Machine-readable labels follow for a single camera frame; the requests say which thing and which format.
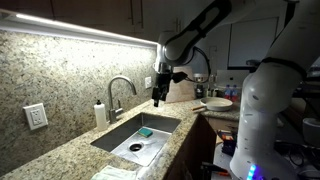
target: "towel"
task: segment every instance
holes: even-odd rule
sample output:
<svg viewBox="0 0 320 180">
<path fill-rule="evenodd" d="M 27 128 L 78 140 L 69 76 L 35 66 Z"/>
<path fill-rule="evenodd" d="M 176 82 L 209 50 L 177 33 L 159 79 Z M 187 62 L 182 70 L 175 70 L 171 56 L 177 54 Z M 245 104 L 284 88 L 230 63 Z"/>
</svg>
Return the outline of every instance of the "towel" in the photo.
<svg viewBox="0 0 320 180">
<path fill-rule="evenodd" d="M 127 171 L 108 165 L 95 174 L 91 180 L 135 180 L 136 176 L 136 171 Z"/>
</svg>

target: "soap dispenser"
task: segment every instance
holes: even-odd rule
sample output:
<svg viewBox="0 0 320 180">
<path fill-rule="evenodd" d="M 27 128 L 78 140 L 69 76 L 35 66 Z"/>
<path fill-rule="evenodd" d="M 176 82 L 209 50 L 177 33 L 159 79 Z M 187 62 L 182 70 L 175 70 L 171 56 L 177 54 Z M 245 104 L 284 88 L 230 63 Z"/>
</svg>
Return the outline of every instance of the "soap dispenser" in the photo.
<svg viewBox="0 0 320 180">
<path fill-rule="evenodd" d="M 94 105 L 94 112 L 96 115 L 97 128 L 99 131 L 106 130 L 108 128 L 105 105 L 98 100 Z"/>
</svg>

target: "granite countertop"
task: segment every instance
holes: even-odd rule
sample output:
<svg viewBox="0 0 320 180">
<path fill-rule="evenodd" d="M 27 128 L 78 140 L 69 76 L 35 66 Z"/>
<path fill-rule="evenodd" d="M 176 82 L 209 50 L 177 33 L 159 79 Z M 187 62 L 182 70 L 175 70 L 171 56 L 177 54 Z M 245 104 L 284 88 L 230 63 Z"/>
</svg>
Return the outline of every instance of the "granite countertop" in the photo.
<svg viewBox="0 0 320 180">
<path fill-rule="evenodd" d="M 84 133 L 64 145 L 11 171 L 0 179 L 90 179 L 106 165 L 126 170 L 137 170 L 139 171 L 138 175 L 143 177 L 141 179 L 163 179 L 199 113 L 219 119 L 239 119 L 238 104 L 235 104 L 233 108 L 227 112 L 192 112 L 191 108 L 199 104 L 199 100 L 193 100 L 164 104 L 161 107 L 155 108 L 153 106 L 153 100 L 149 100 L 120 115 L 121 119 L 117 123 L 110 125 L 107 130 L 99 132 L 95 128 Z M 170 136 L 168 142 L 148 167 L 142 167 L 90 145 L 94 140 L 141 112 L 181 120 L 181 123 Z"/>
</svg>

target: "blue light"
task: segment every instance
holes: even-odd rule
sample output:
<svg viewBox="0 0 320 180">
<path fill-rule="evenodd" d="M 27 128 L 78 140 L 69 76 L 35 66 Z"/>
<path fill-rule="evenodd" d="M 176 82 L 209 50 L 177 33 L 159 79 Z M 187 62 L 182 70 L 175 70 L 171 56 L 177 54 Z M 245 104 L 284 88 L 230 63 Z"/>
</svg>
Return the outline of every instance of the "blue light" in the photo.
<svg viewBox="0 0 320 180">
<path fill-rule="evenodd" d="M 251 165 L 250 170 L 248 172 L 247 180 L 252 180 L 255 170 L 256 170 L 256 165 Z"/>
<path fill-rule="evenodd" d="M 255 170 L 256 170 L 256 166 L 252 165 L 251 168 L 250 168 L 250 171 L 255 171 Z"/>
</svg>

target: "cabinet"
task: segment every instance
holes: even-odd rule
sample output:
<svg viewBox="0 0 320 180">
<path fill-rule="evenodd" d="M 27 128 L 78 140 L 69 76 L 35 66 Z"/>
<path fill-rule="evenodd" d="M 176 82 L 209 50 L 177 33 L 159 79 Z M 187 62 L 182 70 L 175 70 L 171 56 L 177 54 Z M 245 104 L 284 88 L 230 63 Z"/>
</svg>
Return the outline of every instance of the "cabinet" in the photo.
<svg viewBox="0 0 320 180">
<path fill-rule="evenodd" d="M 213 162 L 217 135 L 199 115 L 164 179 L 201 179 L 201 163 Z"/>
<path fill-rule="evenodd" d="M 181 0 L 0 0 L 0 8 L 158 41 L 162 31 L 181 30 L 181 3 Z"/>
<path fill-rule="evenodd" d="M 210 126 L 213 130 L 227 130 L 230 131 L 231 128 L 238 128 L 238 121 L 231 121 L 225 119 L 217 119 L 217 118 L 207 118 Z"/>
<path fill-rule="evenodd" d="M 52 18 L 50 0 L 0 0 L 0 8 L 48 19 Z"/>
</svg>

